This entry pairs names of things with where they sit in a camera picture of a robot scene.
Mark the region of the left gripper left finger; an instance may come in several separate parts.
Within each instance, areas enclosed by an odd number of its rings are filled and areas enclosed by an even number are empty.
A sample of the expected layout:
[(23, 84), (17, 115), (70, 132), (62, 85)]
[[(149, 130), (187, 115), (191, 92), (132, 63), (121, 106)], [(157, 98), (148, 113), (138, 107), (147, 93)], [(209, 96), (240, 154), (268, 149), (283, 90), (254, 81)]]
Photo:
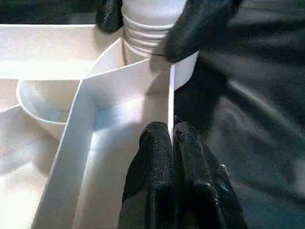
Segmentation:
[(173, 229), (176, 221), (174, 158), (168, 127), (151, 122), (125, 179), (120, 229)]

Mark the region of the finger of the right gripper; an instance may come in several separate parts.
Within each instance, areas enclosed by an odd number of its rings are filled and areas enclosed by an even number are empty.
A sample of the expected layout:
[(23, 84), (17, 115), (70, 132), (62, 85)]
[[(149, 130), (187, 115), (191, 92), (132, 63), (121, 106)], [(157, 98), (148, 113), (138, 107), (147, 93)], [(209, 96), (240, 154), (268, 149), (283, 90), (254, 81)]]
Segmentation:
[(226, 30), (240, 5), (240, 0), (188, 0), (164, 38), (165, 59), (179, 62), (206, 46)]
[(122, 0), (101, 0), (97, 8), (95, 22), (105, 33), (114, 33), (123, 26)]

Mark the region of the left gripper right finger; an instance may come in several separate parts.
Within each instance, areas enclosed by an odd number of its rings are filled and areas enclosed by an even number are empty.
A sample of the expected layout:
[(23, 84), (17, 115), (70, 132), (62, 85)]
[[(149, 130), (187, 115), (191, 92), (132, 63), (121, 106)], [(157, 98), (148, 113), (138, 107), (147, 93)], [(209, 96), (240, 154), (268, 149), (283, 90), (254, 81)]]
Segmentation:
[(243, 209), (225, 165), (193, 126), (178, 117), (174, 123), (178, 228), (246, 229)]

